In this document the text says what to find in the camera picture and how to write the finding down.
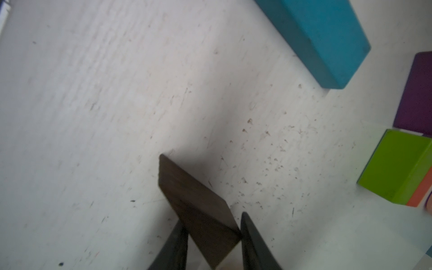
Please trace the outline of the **teal long block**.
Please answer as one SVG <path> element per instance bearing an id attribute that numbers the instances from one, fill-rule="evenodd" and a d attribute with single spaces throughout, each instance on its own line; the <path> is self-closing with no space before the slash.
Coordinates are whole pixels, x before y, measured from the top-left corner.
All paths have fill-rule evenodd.
<path id="1" fill-rule="evenodd" d="M 371 50 L 349 1 L 257 5 L 322 88 L 345 88 Z"/>

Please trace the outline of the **brown triangle block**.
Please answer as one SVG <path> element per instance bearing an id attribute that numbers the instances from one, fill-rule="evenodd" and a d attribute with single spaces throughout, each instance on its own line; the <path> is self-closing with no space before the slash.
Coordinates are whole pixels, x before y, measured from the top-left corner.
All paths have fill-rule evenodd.
<path id="1" fill-rule="evenodd" d="M 226 201 L 163 154 L 158 185 L 211 269 L 216 269 L 241 240 Z"/>

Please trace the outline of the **purple triangle block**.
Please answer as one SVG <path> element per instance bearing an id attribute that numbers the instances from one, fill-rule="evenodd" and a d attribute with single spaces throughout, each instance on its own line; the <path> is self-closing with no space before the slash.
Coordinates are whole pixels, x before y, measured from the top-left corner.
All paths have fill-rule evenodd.
<path id="1" fill-rule="evenodd" d="M 393 127 L 432 136 L 432 53 L 415 55 Z"/>

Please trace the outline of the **red rectangular block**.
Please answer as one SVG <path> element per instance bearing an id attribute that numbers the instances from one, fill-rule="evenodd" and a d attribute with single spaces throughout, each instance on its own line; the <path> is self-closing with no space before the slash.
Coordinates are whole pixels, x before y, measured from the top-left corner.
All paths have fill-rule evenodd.
<path id="1" fill-rule="evenodd" d="M 424 179 L 414 191 L 407 202 L 408 207 L 425 208 L 429 196 L 432 193 L 432 169 L 430 168 Z"/>

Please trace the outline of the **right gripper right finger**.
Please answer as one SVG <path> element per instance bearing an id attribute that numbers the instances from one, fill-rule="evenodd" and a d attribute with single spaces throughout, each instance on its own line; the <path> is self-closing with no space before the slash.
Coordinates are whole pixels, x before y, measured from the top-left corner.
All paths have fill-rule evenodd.
<path id="1" fill-rule="evenodd" d="M 282 270 L 247 212 L 241 216 L 244 270 Z"/>

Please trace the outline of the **green rectangular block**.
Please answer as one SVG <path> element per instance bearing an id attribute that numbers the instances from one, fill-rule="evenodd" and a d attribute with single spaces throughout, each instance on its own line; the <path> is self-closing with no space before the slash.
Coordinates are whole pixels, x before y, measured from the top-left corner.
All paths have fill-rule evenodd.
<path id="1" fill-rule="evenodd" d="M 388 129 L 357 184 L 394 204 L 406 205 L 432 168 L 432 139 Z"/>

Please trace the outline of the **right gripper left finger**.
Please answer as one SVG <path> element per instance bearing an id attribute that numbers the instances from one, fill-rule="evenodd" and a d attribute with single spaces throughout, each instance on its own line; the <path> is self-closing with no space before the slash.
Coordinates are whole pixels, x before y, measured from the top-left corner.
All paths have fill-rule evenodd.
<path id="1" fill-rule="evenodd" d="M 148 270 L 185 270 L 189 233 L 179 220 Z"/>

